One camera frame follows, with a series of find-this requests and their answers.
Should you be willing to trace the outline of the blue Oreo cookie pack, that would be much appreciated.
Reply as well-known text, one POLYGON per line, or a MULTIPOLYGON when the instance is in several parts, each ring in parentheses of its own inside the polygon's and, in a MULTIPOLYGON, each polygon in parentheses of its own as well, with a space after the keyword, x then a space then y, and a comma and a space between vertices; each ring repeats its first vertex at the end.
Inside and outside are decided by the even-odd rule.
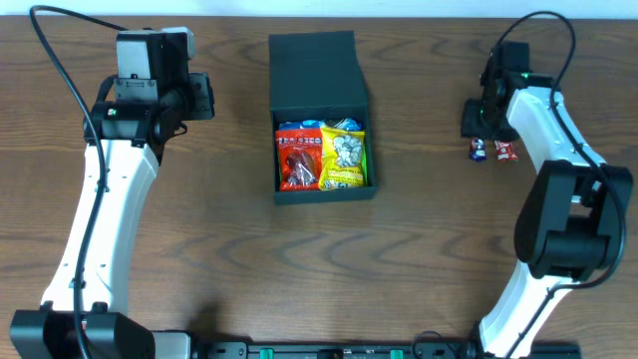
POLYGON ((318 129, 333 128, 348 132, 359 132, 362 125, 352 118, 343 119, 324 119, 324 120, 303 120, 297 122, 285 122, 278 125, 278 129, 283 130, 301 130, 301 129, 318 129))

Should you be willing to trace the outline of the yellow Hacks candy bag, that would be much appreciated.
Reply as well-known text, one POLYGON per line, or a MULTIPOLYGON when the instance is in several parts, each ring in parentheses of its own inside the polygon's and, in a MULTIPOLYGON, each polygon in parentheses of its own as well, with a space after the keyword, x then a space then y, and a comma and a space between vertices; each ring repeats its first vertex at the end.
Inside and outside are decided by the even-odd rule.
POLYGON ((365 133, 324 127, 322 136, 320 190, 363 187, 367 184, 364 171, 365 133))

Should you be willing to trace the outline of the black gift box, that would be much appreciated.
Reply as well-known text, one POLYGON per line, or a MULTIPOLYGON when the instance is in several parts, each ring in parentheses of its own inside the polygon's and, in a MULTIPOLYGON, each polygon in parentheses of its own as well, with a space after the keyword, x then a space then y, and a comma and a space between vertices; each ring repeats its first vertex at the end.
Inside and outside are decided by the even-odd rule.
POLYGON ((269 110, 273 131, 286 122, 351 118, 365 133, 366 182, 363 187, 329 191, 281 191, 279 159, 274 155, 276 204, 371 199, 377 192, 367 85, 352 31, 271 35, 269 110))

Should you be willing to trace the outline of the red candy bag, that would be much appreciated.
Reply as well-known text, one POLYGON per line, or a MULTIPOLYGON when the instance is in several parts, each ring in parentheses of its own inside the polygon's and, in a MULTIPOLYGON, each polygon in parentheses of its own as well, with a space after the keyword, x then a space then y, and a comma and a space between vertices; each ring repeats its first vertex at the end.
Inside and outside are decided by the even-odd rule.
POLYGON ((322 165, 321 131, 279 130, 275 145, 280 172, 280 191, 318 190, 322 165))

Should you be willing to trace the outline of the green Haribo gummy bag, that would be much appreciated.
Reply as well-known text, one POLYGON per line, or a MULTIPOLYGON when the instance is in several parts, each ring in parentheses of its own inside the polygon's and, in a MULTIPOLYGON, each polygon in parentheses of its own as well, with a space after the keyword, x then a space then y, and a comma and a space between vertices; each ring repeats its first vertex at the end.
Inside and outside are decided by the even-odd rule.
POLYGON ((367 152, 366 152, 365 145, 362 145, 360 166, 362 170, 364 186, 368 186, 369 181, 368 181, 368 169, 367 169, 367 152))

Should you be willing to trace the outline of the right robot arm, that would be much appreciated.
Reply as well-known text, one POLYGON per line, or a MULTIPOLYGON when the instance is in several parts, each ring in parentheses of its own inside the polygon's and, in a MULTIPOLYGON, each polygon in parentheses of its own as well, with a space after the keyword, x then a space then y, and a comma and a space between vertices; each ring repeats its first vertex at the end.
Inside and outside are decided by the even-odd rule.
POLYGON ((481 97, 465 103, 462 137, 521 141, 536 178, 514 228, 513 275, 476 326, 476 355, 530 358, 559 301, 594 286, 595 271, 617 265, 633 176, 586 143, 555 79, 531 70, 528 44, 495 45, 479 82, 481 97))

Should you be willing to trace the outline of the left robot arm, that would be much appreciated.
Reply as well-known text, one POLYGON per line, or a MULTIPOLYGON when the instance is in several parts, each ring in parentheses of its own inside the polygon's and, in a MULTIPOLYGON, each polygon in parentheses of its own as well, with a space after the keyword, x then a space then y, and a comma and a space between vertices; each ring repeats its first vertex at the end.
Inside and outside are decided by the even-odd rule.
POLYGON ((124 30, 117 74, 84 121, 81 197, 60 265, 37 310, 18 310, 11 342, 23 358, 190 358, 183 331, 151 331, 128 316, 131 261, 164 146, 186 122, 214 116, 213 91, 192 73, 185 27, 124 30))

